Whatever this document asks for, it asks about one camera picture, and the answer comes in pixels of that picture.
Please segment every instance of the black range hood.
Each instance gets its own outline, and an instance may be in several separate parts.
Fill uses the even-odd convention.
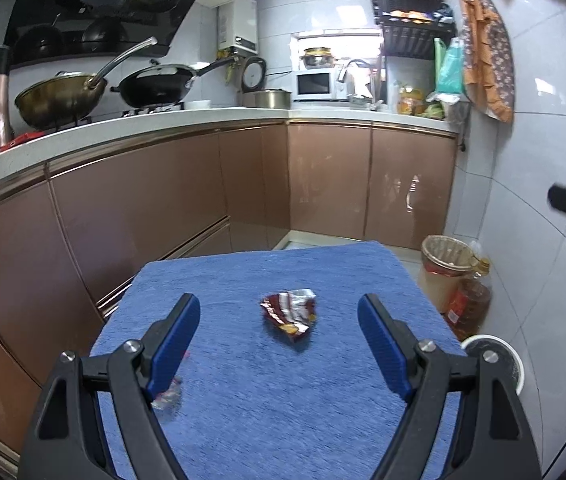
[[[12,67],[53,59],[111,56],[155,36],[142,51],[161,57],[195,0],[16,0],[5,36]]]

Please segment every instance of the table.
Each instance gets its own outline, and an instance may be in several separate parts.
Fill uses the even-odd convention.
[[[318,315],[297,347],[272,335],[259,307],[264,295],[295,288],[316,293]],[[140,338],[184,292],[200,300],[200,325],[178,370],[182,405],[158,417],[190,480],[370,478],[405,405],[358,327],[356,305],[367,292],[417,338],[462,352],[394,254],[362,242],[149,263],[92,355]],[[441,472],[457,410],[458,394],[449,394],[425,479]],[[116,471],[133,479],[109,394],[101,412]]]

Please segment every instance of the faucet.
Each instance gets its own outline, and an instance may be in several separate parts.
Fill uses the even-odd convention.
[[[351,65],[352,63],[362,65],[365,68],[369,69],[369,86],[370,86],[370,92],[372,94],[371,109],[376,110],[376,81],[375,81],[376,78],[374,77],[374,66],[368,63],[367,61],[365,61],[365,59],[359,59],[359,58],[350,59],[348,63],[340,70],[340,73],[338,74],[338,82],[339,83],[345,82],[345,77],[348,73],[349,65]]]

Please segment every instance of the water heater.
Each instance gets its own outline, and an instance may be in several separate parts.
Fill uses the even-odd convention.
[[[218,8],[218,49],[258,54],[256,1],[234,0]]]

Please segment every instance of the microwave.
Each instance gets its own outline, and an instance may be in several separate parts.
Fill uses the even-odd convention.
[[[332,101],[347,100],[356,93],[354,76],[347,72],[345,81],[338,82],[338,68],[314,68],[312,70],[299,70],[294,72],[294,101]]]

